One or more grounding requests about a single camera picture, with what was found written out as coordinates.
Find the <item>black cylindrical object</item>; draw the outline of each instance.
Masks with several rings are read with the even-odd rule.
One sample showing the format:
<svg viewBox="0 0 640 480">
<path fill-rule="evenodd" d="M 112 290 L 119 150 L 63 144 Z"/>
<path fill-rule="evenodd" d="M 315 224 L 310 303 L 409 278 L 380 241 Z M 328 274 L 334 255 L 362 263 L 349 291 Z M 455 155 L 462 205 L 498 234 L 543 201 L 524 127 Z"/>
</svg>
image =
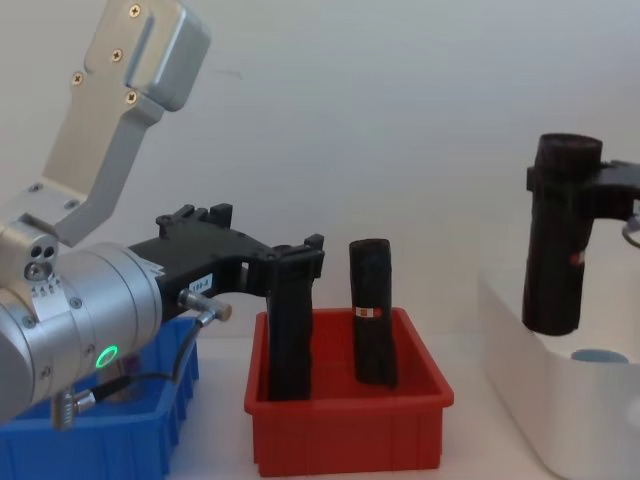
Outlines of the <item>black cylindrical object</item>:
<svg viewBox="0 0 640 480">
<path fill-rule="evenodd" d="M 602 142 L 590 137 L 548 134 L 540 138 L 536 177 L 556 184 L 577 183 L 600 168 Z M 580 321 L 584 251 L 593 218 L 571 212 L 534 189 L 522 319 L 534 332 L 560 336 Z"/>
<path fill-rule="evenodd" d="M 350 245 L 355 371 L 359 382 L 397 384 L 391 325 L 391 246 L 388 240 Z"/>
<path fill-rule="evenodd" d="M 312 287 L 283 280 L 269 297 L 269 401 L 311 397 Z"/>
</svg>

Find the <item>black object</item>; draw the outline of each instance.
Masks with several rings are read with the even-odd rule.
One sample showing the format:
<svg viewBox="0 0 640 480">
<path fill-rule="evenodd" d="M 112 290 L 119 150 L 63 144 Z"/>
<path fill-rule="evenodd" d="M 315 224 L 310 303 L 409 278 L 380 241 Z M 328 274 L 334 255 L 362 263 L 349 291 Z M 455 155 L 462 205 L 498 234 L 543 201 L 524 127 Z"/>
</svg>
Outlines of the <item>black object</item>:
<svg viewBox="0 0 640 480">
<path fill-rule="evenodd" d="M 267 299 L 269 309 L 269 399 L 308 399 L 311 393 L 311 289 L 320 278 L 324 237 L 303 245 L 271 248 L 231 230 L 233 207 L 187 205 L 158 217 L 158 238 L 131 247 L 140 257 L 163 267 L 157 278 L 163 321 L 184 312 L 179 293 L 207 279 L 208 297 L 239 292 Z"/>
<path fill-rule="evenodd" d="M 396 352 L 391 326 L 391 247 L 388 240 L 353 242 L 351 297 L 356 378 L 395 387 Z"/>
<path fill-rule="evenodd" d="M 594 138 L 543 135 L 527 170 L 533 209 L 522 317 L 535 332 L 560 336 L 578 328 L 593 220 L 628 221 L 640 198 L 640 165 L 601 162 L 601 154 Z"/>
</svg>

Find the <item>label sticker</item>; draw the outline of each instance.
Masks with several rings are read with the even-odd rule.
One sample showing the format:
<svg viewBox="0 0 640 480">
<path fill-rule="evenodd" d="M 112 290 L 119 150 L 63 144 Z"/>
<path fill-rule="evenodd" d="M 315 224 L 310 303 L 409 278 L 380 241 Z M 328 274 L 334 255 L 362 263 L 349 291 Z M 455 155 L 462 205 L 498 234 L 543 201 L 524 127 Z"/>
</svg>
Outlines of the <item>label sticker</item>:
<svg viewBox="0 0 640 480">
<path fill-rule="evenodd" d="M 211 290 L 211 288 L 213 288 L 213 273 L 210 273 L 206 277 L 202 277 L 189 285 L 189 290 L 195 293 L 206 292 L 207 290 Z"/>
<path fill-rule="evenodd" d="M 382 309 L 354 307 L 353 314 L 359 318 L 380 318 L 382 317 Z"/>
<path fill-rule="evenodd" d="M 144 258 L 141 258 L 140 262 L 144 265 L 147 271 L 154 277 L 158 278 L 158 277 L 164 276 L 164 267 L 162 265 L 158 265 L 157 263 L 150 262 L 149 260 L 145 260 Z"/>
</svg>

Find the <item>metal connector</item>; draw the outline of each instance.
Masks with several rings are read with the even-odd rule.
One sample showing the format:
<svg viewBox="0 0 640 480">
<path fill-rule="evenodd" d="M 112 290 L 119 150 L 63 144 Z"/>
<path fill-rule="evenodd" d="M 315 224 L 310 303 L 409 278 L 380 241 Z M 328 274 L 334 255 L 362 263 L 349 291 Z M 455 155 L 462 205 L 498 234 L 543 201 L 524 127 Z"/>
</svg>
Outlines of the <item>metal connector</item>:
<svg viewBox="0 0 640 480">
<path fill-rule="evenodd" d="M 214 320 L 226 322 L 233 313 L 233 307 L 228 303 L 207 298 L 186 288 L 178 295 L 178 304 L 183 308 L 199 312 L 198 321 L 203 327 L 210 325 Z"/>
</svg>

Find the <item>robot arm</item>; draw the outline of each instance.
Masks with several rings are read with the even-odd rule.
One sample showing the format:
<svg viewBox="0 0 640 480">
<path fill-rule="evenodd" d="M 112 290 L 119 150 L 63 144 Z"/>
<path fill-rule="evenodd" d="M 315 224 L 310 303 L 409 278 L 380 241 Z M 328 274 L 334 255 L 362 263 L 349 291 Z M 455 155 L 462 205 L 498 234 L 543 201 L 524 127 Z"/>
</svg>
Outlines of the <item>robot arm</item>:
<svg viewBox="0 0 640 480">
<path fill-rule="evenodd" d="M 76 245 L 111 215 L 145 131 L 184 105 L 210 43 L 177 1 L 133 1 L 109 0 L 42 178 L 0 209 L 0 424 L 52 398 L 54 427 L 69 428 L 97 401 L 75 395 L 76 381 L 185 310 L 199 326 L 228 318 L 210 298 L 224 292 L 268 299 L 271 397 L 309 394 L 321 236 L 269 248 L 230 229 L 231 206 L 186 206 L 158 218 L 158 238 L 58 258 L 59 243 Z"/>
<path fill-rule="evenodd" d="M 113 212 L 146 130 L 186 102 L 210 44 L 175 0 L 109 0 L 40 180 L 0 208 L 0 423 L 160 327 L 155 274 L 130 250 L 58 258 Z"/>
</svg>

